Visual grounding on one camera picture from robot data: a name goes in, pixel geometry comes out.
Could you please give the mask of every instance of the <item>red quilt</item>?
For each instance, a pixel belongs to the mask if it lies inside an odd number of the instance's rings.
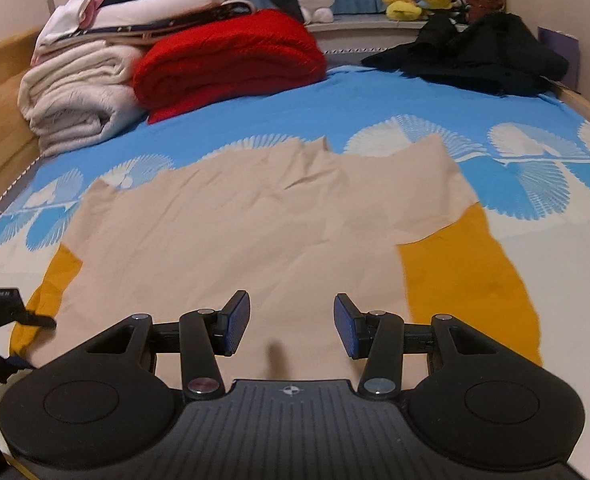
[[[310,33],[281,11],[213,22],[159,41],[133,76],[156,123],[233,97],[275,94],[321,81],[326,58]]]

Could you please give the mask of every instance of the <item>black jacket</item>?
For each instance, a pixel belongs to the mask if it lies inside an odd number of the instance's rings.
[[[519,16],[488,14],[458,32],[446,14],[434,14],[414,43],[362,60],[380,70],[490,94],[534,96],[558,81],[568,61],[539,43]]]

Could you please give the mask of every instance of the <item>white plush toy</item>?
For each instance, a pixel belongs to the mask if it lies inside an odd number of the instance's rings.
[[[331,5],[334,0],[297,0],[301,13],[304,17],[304,24],[309,23],[332,23],[334,17],[332,15]]]

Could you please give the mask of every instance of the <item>metal screw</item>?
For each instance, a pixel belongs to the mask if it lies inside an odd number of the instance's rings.
[[[364,388],[371,394],[385,395],[395,389],[395,383],[384,377],[374,377],[364,383]]]
[[[211,394],[219,388],[219,382],[210,377],[198,377],[188,383],[188,389],[194,394]]]

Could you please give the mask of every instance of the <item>bed sheet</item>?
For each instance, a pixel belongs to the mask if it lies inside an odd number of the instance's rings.
[[[337,152],[385,156],[430,133],[472,184],[526,284],[544,365],[587,404],[572,463],[590,478],[590,123],[551,96],[489,96],[340,67],[305,88],[139,124],[38,170],[0,216],[0,286],[19,286],[28,299],[97,178],[136,187],[163,170],[291,137],[325,136]]]

